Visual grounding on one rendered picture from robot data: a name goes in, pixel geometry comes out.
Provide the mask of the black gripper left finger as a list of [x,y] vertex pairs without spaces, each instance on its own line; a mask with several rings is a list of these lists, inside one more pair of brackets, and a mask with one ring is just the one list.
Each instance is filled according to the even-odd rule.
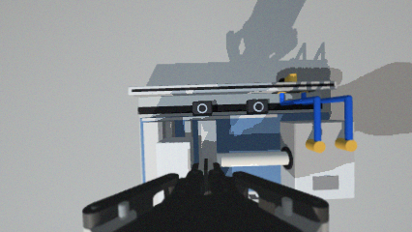
[[[154,206],[154,196],[161,191],[165,198]],[[87,205],[82,210],[83,232],[113,232],[159,205],[157,214],[192,208],[197,194],[207,194],[206,159],[193,164],[185,178],[168,173]]]

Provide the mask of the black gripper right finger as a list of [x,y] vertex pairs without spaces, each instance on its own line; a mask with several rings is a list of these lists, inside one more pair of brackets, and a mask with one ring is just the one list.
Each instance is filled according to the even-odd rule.
[[[249,189],[258,203],[249,199]],[[215,195],[218,208],[250,214],[251,202],[303,232],[329,232],[329,203],[323,198],[243,171],[225,176],[213,159],[206,159],[206,192]]]

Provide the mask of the silver metal block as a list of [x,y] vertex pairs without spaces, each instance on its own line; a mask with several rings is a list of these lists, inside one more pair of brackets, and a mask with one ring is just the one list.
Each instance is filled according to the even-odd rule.
[[156,143],[158,178],[177,173],[185,178],[194,164],[193,137],[166,137]]

